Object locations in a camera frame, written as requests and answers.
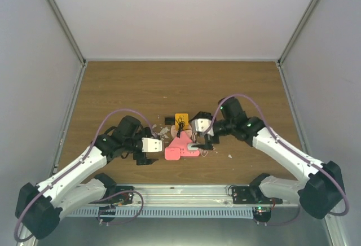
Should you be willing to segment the white USB charger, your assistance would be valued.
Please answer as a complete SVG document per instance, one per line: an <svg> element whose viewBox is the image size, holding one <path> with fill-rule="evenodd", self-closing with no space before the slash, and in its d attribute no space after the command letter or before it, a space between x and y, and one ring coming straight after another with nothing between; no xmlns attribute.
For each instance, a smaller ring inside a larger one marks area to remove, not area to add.
<svg viewBox="0 0 361 246"><path fill-rule="evenodd" d="M189 143L187 145L187 149L189 151L197 151L199 148L198 148L198 144L197 143Z"/></svg>

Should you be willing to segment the pink triangular power strip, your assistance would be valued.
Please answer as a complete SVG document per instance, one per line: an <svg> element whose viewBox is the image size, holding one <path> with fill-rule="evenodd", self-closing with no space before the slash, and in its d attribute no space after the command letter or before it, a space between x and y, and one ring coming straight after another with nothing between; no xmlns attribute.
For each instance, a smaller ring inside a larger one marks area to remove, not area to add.
<svg viewBox="0 0 361 246"><path fill-rule="evenodd" d="M180 137L177 136L170 142L167 147L179 147L180 148L180 157L198 157L200 156L200 151L189 151L187 149L187 145L189 143L193 143L191 138L187 136L187 134L182 131Z"/></svg>

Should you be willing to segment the pink rectangular plug adapter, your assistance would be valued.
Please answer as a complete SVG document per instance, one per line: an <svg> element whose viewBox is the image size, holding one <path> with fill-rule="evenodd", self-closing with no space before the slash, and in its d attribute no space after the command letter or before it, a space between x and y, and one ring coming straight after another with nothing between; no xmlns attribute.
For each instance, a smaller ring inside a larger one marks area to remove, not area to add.
<svg viewBox="0 0 361 246"><path fill-rule="evenodd" d="M179 147L166 147L164 158L167 161L177 161L181 158L181 149Z"/></svg>

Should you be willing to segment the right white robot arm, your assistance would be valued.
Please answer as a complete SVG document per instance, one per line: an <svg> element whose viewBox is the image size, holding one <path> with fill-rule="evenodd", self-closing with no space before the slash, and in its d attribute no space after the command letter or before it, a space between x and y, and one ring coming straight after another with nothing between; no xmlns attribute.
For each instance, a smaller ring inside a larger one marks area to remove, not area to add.
<svg viewBox="0 0 361 246"><path fill-rule="evenodd" d="M231 135L265 153L294 176L289 180L262 173L253 179L247 193L258 206L276 199L297 204L316 219L348 214L342 171L335 162L324 163L299 150L277 134L264 116L249 117L237 95L220 100L216 111L222 113L221 120L216 113L199 112L190 121L193 132L205 138L199 148L212 150L220 137Z"/></svg>

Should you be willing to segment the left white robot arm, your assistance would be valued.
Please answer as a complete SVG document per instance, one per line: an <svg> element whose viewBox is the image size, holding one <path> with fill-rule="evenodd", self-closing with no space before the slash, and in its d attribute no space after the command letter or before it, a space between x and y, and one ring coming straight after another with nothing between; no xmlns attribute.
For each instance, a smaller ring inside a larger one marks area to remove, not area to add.
<svg viewBox="0 0 361 246"><path fill-rule="evenodd" d="M116 184L109 176L99 174L90 182L83 181L118 157L133 155L137 165L151 165L155 159L147 154L161 152L163 148L151 126L143 127L133 116L123 117L117 126L104 133L97 132L83 153L62 170L20 189L15 209L15 240L27 240L19 236L20 226L26 227L31 237L43 239L74 210L89 203L112 202L116 198Z"/></svg>

